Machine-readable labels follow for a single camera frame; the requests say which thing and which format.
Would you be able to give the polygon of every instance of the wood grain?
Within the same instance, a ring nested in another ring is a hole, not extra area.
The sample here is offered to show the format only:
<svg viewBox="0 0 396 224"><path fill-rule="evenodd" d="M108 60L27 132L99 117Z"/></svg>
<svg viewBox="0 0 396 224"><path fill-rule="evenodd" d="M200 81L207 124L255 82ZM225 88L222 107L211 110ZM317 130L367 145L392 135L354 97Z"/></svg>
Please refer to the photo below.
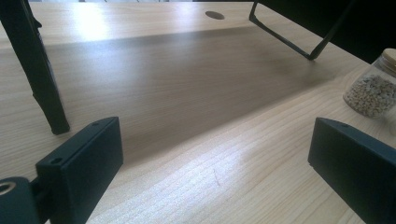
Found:
<svg viewBox="0 0 396 224"><path fill-rule="evenodd" d="M33 179L74 133L119 116L124 165L90 223L362 223L306 161L314 121L396 147L395 112L356 114L342 94L367 64L332 44L309 62L249 22L250 7L32 4L72 131L51 134L0 30L0 178ZM319 42L258 15L303 49Z"/></svg>

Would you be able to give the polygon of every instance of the light wood tabletop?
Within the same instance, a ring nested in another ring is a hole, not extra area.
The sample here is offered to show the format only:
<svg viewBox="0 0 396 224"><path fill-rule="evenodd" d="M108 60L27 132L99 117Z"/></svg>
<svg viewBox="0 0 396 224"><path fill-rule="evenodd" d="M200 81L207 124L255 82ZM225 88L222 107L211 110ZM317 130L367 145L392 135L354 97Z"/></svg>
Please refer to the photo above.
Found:
<svg viewBox="0 0 396 224"><path fill-rule="evenodd" d="M252 3L32 3L71 132L53 135L0 28L0 179L120 117L124 164L89 223L362 223L307 162L316 117L396 147L396 113L343 101L367 63L313 62L248 21ZM224 20L206 16L221 13ZM260 6L310 51L320 38Z"/></svg>

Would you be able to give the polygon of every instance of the black metal leg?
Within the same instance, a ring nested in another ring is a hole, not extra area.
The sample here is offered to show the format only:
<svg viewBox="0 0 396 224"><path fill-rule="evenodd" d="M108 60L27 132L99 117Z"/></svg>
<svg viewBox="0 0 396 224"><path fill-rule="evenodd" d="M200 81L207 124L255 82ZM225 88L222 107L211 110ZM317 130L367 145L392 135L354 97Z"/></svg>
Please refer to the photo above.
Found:
<svg viewBox="0 0 396 224"><path fill-rule="evenodd" d="M42 108L54 134L70 130L53 78L52 68L27 0L4 0L0 20L29 80L33 96Z"/></svg>
<svg viewBox="0 0 396 224"><path fill-rule="evenodd" d="M349 2L348 6L343 11L343 13L340 16L340 18L332 26L332 29L330 29L329 33L326 34L326 36L323 38L323 40L320 41L320 43L314 48L314 50L312 50L312 52L310 54L305 52L305 51L303 51L302 49L300 49L297 45L295 45L292 42L290 42L287 38L283 37L282 35L279 35L275 31L271 30L270 28L268 28L267 26L262 24L262 22L260 22L256 18L255 11L256 11L257 4L258 4L257 0L254 2L253 7L250 10L249 20L252 21L257 26L259 26L260 28L262 28L264 31L268 32L270 35L273 35L278 40L282 41L287 46L291 47L292 49L294 49L295 51L297 51L298 53L303 55L306 59L315 60L319 56L319 54L324 50L326 45L332 40L332 37L335 35L337 30L340 28L341 24L344 22L345 18L347 17L347 14L349 13L350 9L353 7L353 5L355 4L356 1L357 0L351 0Z"/></svg>

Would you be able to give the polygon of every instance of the seeds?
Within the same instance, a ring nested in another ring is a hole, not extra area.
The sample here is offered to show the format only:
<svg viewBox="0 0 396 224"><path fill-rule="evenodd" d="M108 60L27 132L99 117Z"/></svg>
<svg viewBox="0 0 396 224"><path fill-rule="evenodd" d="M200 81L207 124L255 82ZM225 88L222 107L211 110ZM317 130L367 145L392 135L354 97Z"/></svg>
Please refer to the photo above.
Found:
<svg viewBox="0 0 396 224"><path fill-rule="evenodd" d="M377 75L364 76L344 94L344 100L357 112L377 119L396 105L396 85Z"/></svg>

